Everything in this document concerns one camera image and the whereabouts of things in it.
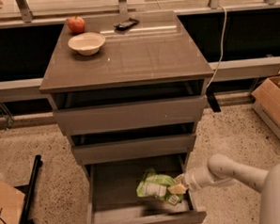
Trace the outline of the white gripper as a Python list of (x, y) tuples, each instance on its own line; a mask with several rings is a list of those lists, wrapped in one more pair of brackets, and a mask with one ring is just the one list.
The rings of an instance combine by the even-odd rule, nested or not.
[(167, 189), (171, 194), (177, 195), (183, 195), (187, 190), (200, 190), (202, 188), (199, 183), (201, 175), (202, 173), (199, 168), (190, 168), (175, 178), (177, 183), (182, 182), (182, 184), (172, 184)]

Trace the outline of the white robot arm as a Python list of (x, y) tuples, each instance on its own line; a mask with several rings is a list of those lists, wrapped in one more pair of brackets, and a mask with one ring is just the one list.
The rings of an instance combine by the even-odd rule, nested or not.
[(190, 168), (168, 188), (172, 194), (184, 194), (205, 186), (238, 181), (261, 195), (258, 224), (280, 224), (280, 164), (270, 170), (237, 163), (223, 154), (214, 154), (201, 168)]

